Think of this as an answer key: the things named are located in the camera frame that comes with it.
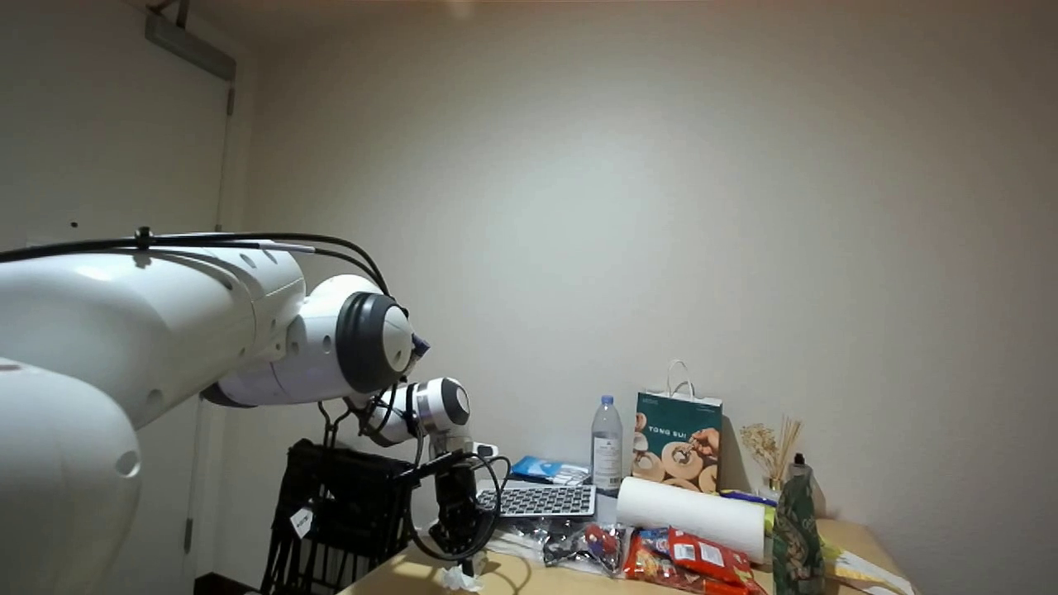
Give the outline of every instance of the table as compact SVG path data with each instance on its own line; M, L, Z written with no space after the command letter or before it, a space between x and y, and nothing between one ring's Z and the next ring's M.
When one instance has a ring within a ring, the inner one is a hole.
M869 560L881 569L901 573L886 548L862 528L843 518L820 518L820 537L839 541L843 548ZM343 589L342 595L442 595L442 573L445 567L427 560L423 552L399 552L397 560L376 567L357 587ZM526 557L509 552L487 552L480 563L477 587L482 595L551 595L551 592L574 592L574 595L663 595L675 592L664 587L646 582L620 582L601 573L582 569L546 569ZM758 582L773 592L772 573L758 573Z

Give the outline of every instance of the plastic bottle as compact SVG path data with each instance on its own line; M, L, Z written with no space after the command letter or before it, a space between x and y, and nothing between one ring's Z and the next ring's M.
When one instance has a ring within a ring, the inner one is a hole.
M599 493L621 485L621 415L616 397L601 397L592 421L592 482Z

